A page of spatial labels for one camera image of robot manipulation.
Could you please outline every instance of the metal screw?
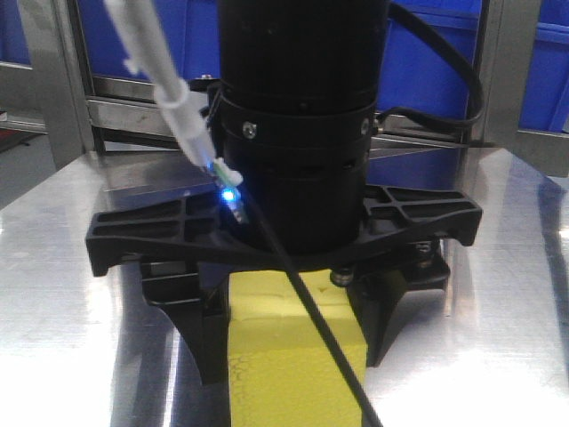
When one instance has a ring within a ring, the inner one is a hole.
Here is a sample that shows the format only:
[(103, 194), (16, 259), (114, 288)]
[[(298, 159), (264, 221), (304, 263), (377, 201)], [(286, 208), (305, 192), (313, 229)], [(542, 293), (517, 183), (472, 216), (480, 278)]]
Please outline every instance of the metal screw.
[(380, 121), (375, 118), (373, 120), (373, 134), (377, 135), (378, 133), (382, 133), (383, 132), (383, 126), (380, 124)]
[(362, 135), (367, 135), (367, 133), (370, 130), (370, 119), (369, 118), (365, 118), (364, 121), (362, 122), (362, 128), (360, 129), (362, 132)]
[(330, 281), (339, 287), (349, 286), (354, 281), (354, 269), (344, 267), (339, 270), (332, 270)]
[(419, 254), (428, 254), (431, 251), (430, 242), (419, 242), (415, 244), (415, 249)]
[(243, 123), (243, 136), (248, 140), (252, 140), (257, 136), (257, 125), (251, 122)]

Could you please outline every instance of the black plastic bracket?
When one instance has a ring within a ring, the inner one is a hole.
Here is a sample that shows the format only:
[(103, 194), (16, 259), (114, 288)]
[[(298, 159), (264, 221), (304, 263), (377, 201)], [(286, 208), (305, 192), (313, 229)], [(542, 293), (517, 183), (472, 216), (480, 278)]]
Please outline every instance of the black plastic bracket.
[[(227, 282), (205, 286), (198, 263), (244, 270), (280, 265), (272, 253), (233, 237), (222, 225), (223, 209), (217, 193), (209, 191), (97, 213), (86, 238), (95, 276), (139, 260), (147, 302), (179, 329), (203, 383), (227, 379), (228, 302)], [(293, 255), (293, 260), (300, 270), (349, 266), (354, 271), (349, 297), (368, 342), (368, 365), (376, 365), (395, 336), (397, 328), (389, 322), (403, 295), (444, 288), (448, 267), (437, 252), (439, 239), (472, 245), (481, 216), (482, 210), (457, 191), (369, 185), (356, 240), (325, 253)]]
[[(95, 276), (125, 257), (217, 262), (278, 269), (276, 257), (245, 245), (220, 221), (216, 192), (206, 192), (128, 211), (97, 213), (86, 238)], [(370, 260), (411, 242), (455, 238), (474, 242), (482, 210), (457, 191), (366, 186), (359, 236), (351, 244), (319, 254), (293, 255), (300, 270), (319, 270)]]

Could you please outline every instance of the yellow foam block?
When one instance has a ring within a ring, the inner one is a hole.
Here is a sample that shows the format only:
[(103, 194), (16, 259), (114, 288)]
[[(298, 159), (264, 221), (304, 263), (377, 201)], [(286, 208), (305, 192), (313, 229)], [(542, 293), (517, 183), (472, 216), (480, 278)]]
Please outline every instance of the yellow foam block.
[[(330, 271), (302, 274), (360, 381), (366, 344)], [(232, 427), (360, 427), (362, 415), (286, 275), (235, 273), (229, 281)]]

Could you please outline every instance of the metal surface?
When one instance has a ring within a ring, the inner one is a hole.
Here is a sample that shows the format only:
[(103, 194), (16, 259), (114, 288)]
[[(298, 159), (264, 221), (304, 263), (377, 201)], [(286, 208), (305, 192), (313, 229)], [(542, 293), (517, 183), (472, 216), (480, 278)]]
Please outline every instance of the metal surface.
[(154, 86), (149, 82), (97, 76), (92, 81), (97, 96), (154, 102)]
[(118, 131), (172, 136), (155, 104), (91, 97), (87, 101), (92, 125)]
[(74, 34), (69, 5), (67, 0), (18, 1), (34, 70), (31, 85), (58, 168), (94, 148), (77, 50), (80, 37)]
[[(84, 248), (94, 212), (203, 179), (180, 153), (86, 155), (0, 211), (0, 424), (223, 425), (226, 391), (197, 385), (133, 266), (93, 278)], [(366, 389), (386, 427), (565, 427), (569, 197), (501, 149), (472, 149), (461, 182), (485, 209), (477, 242), (445, 247), (445, 297)]]

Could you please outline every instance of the black cylindrical motor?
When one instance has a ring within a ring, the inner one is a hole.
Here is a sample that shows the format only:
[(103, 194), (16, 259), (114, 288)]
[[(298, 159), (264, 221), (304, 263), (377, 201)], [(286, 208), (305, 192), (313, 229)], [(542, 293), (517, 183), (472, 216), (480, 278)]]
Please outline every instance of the black cylindrical motor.
[(358, 234), (388, 7), (218, 0), (223, 155), (292, 254)]

